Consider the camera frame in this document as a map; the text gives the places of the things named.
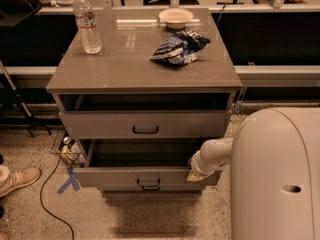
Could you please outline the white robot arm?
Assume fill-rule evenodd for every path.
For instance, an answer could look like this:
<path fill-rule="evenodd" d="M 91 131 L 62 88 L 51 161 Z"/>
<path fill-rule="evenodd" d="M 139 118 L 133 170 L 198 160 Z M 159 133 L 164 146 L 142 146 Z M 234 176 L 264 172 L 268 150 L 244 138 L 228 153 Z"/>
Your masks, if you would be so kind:
<path fill-rule="evenodd" d="M 232 240 L 320 240 L 320 109 L 276 107 L 205 141 L 190 159 L 197 182 L 230 163 Z"/>

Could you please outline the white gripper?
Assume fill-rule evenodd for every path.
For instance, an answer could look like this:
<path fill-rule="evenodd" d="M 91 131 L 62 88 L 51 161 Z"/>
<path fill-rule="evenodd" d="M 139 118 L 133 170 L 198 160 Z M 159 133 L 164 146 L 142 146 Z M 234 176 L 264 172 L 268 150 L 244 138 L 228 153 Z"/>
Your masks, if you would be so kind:
<path fill-rule="evenodd" d="M 197 151 L 190 159 L 190 171 L 187 176 L 188 182 L 199 182 L 203 178 L 211 176 L 215 172 L 215 167 L 207 164 L 201 157 L 201 153 Z"/>

